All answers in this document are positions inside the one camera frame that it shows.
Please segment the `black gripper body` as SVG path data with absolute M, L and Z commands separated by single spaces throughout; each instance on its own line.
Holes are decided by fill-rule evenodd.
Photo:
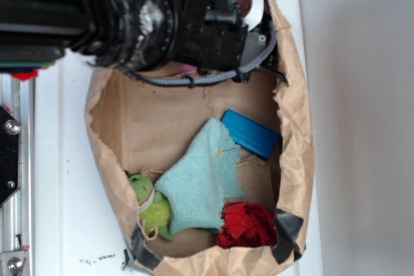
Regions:
M 173 18 L 168 60 L 202 70 L 229 71 L 241 64 L 247 26 L 229 0 L 169 0 Z

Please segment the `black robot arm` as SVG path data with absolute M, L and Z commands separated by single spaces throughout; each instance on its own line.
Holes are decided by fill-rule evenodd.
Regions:
M 227 71 L 247 33 L 236 0 L 1 0 L 1 71 L 27 74 L 66 50 L 122 72 L 169 61 Z

